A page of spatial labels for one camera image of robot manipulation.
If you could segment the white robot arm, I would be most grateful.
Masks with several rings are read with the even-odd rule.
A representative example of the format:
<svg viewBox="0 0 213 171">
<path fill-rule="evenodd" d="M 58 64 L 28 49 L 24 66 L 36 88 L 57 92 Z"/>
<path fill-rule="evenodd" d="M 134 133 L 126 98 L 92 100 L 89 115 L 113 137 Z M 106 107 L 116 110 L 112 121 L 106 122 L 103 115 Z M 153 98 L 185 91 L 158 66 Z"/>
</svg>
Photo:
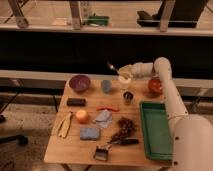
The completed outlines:
<svg viewBox="0 0 213 171">
<path fill-rule="evenodd" d="M 173 139 L 172 171 L 213 171 L 213 125 L 190 114 L 172 78 L 170 61 L 137 62 L 118 69 L 126 79 L 157 76 L 162 85 L 168 124 Z"/>
</svg>

